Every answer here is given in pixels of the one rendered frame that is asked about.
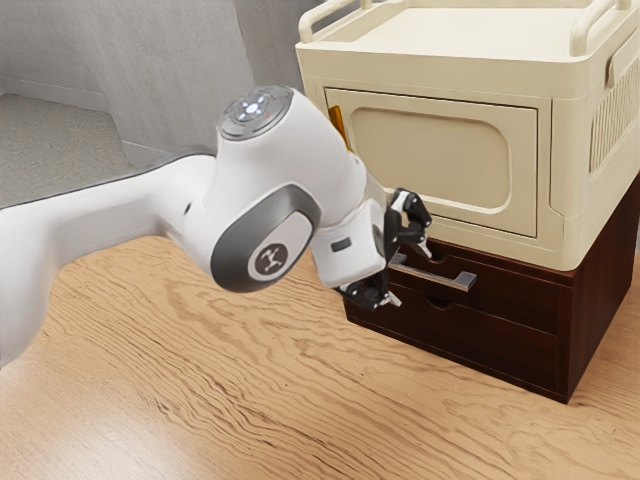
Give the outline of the cream box with lid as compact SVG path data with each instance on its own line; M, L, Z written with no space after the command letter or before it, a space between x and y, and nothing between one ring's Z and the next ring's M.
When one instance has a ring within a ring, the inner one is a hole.
M305 94L432 238L576 268L640 173L640 0L324 0Z

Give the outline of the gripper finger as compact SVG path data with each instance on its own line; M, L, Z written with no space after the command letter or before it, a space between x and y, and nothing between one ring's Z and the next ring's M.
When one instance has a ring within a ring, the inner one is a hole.
M401 306L401 300L389 290L389 275L378 272L364 279L338 287L338 292L347 300L367 310L391 304Z
M431 258L432 252L427 246L427 228L432 223L432 217L420 196L398 188L392 196L390 207L394 212L392 217L397 222L391 236L392 244L396 247L409 244L418 253Z

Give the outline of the dark brown drawer cabinet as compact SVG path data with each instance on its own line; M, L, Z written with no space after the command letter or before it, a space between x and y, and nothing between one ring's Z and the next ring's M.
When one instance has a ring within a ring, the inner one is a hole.
M580 265L556 271L432 240L427 259L402 248L417 274L393 270L402 304L349 321L566 403L632 282L640 174Z

